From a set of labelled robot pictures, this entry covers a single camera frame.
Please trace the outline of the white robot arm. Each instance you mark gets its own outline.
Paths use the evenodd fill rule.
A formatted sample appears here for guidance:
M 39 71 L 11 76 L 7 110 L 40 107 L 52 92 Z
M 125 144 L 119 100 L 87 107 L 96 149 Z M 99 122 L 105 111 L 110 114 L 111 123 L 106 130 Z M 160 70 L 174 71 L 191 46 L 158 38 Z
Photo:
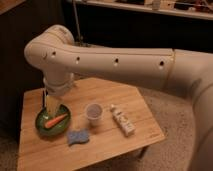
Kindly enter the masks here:
M 191 101 L 195 144 L 188 171 L 213 171 L 213 53 L 165 48 L 85 47 L 53 25 L 24 48 L 49 94 L 64 95 L 81 74 L 162 91 Z

